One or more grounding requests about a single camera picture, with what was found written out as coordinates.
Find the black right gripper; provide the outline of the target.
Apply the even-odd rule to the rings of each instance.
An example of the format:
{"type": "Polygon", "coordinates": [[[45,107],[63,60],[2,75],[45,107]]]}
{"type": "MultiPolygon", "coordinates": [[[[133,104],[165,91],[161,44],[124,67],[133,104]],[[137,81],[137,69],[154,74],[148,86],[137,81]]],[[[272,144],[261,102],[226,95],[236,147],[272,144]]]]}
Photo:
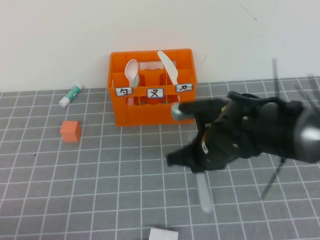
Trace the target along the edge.
{"type": "Polygon", "coordinates": [[[183,114],[198,115],[198,140],[168,153],[167,165],[201,173],[223,169],[238,158],[258,155],[253,137],[243,127],[243,118],[262,103],[261,98],[212,98],[181,103],[178,109],[183,114]]]}

